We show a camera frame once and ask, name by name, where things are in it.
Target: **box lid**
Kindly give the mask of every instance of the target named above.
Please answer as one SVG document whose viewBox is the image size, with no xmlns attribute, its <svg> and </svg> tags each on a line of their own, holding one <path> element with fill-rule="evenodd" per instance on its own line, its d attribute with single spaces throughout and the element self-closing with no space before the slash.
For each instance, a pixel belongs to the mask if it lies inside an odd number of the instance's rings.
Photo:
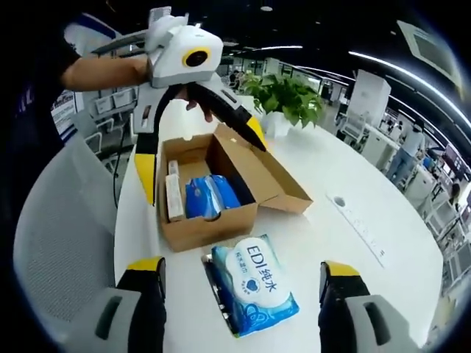
<svg viewBox="0 0 471 353">
<path fill-rule="evenodd" d="M 312 203 L 296 180 L 269 152 L 252 147 L 224 124 L 218 125 L 214 135 L 260 206 L 302 213 Z"/>
</svg>

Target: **blue jeans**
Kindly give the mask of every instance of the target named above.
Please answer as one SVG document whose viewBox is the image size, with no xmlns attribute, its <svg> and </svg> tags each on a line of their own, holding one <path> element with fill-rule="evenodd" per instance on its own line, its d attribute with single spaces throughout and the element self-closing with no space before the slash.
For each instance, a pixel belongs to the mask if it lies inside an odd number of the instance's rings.
<svg viewBox="0 0 471 353">
<path fill-rule="evenodd" d="M 386 173 L 386 178 L 397 187 L 399 182 L 404 179 L 407 173 L 412 169 L 414 158 L 403 149 L 399 149 L 392 159 L 391 166 Z"/>
</svg>

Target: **round white table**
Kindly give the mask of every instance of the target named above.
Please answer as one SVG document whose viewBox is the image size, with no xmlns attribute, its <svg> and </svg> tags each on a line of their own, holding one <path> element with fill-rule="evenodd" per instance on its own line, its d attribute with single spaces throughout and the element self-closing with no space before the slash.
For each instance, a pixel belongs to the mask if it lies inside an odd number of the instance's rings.
<svg viewBox="0 0 471 353">
<path fill-rule="evenodd" d="M 173 101 L 163 114 L 160 139 L 211 132 L 215 126 L 204 122 L 199 108 L 186 112 L 183 102 Z M 222 318 L 200 260 L 204 250 L 169 249 L 131 156 L 116 222 L 116 281 L 132 261 L 166 258 L 164 351 L 320 352 L 319 268 L 324 260 L 356 268 L 369 291 L 383 296 L 407 319 L 410 336 L 421 346 L 439 298 L 442 255 L 414 208 L 361 155 L 320 127 L 293 129 L 270 146 L 314 201 L 304 215 L 261 208 L 252 231 L 269 236 L 300 312 L 245 338 L 234 338 Z M 343 197 L 387 252 L 387 264 L 378 262 L 327 196 Z"/>
</svg>

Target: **blue tissue pack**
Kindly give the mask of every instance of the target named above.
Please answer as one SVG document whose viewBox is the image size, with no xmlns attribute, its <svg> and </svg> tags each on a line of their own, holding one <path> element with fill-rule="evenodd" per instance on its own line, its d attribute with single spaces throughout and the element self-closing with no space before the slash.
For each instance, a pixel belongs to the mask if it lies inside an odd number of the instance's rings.
<svg viewBox="0 0 471 353">
<path fill-rule="evenodd" d="M 215 218 L 222 210 L 241 204 L 229 182 L 221 175 L 193 178 L 185 186 L 186 217 Z"/>
<path fill-rule="evenodd" d="M 267 329 L 300 311 L 266 235 L 234 248 L 214 246 L 213 277 L 236 337 Z"/>
</svg>

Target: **green plant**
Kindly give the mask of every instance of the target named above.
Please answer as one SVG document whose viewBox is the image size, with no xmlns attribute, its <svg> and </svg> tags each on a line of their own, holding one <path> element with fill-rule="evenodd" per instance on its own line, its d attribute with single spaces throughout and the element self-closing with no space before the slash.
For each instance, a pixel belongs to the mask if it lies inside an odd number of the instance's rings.
<svg viewBox="0 0 471 353">
<path fill-rule="evenodd" d="M 242 82 L 245 94 L 254 96 L 255 109 L 262 113 L 282 112 L 291 124 L 301 121 L 316 126 L 322 111 L 319 94 L 298 79 L 267 75 L 247 75 Z"/>
</svg>

